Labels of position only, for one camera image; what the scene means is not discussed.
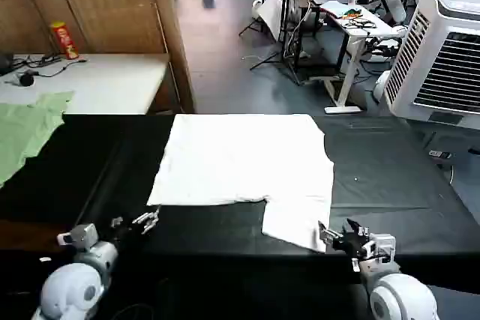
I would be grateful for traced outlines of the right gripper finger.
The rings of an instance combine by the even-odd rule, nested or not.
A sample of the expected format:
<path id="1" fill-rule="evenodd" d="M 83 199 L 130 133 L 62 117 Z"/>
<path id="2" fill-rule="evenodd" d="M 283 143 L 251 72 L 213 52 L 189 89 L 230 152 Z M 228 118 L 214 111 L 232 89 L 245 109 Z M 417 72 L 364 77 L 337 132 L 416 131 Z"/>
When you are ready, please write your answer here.
<path id="1" fill-rule="evenodd" d="M 319 226 L 319 239 L 325 244 L 330 246 L 337 246 L 344 239 L 344 236 L 332 229 L 329 229 L 321 221 L 318 222 Z"/>
<path id="2" fill-rule="evenodd" d="M 352 232 L 355 236 L 359 238 L 364 238 L 368 239 L 370 236 L 369 228 L 361 226 L 358 222 L 355 220 L 352 220 L 350 218 L 346 219 L 347 223 L 349 224 L 350 228 L 352 229 Z"/>

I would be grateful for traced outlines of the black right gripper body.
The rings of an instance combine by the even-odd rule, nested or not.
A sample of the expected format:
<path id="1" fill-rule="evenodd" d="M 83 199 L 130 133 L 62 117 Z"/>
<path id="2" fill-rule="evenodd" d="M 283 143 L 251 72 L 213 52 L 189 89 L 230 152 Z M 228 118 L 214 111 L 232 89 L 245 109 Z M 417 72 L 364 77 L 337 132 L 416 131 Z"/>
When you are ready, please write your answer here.
<path id="1" fill-rule="evenodd" d="M 350 258 L 366 259 L 367 250 L 364 245 L 370 240 L 368 235 L 359 235 L 357 232 L 348 232 L 345 228 L 342 228 L 340 236 L 335 238 L 331 247 L 334 250 L 343 251 Z"/>

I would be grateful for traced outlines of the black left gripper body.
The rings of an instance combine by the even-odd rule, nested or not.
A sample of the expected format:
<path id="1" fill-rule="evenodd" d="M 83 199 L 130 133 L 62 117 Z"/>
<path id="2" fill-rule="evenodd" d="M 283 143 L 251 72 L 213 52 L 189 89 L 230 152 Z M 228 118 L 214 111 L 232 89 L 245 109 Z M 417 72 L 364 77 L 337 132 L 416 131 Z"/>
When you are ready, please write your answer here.
<path id="1" fill-rule="evenodd" d="M 143 224 L 123 217 L 112 218 L 100 229 L 100 239 L 112 244 L 117 251 L 123 251 L 135 245 L 141 239 Z"/>

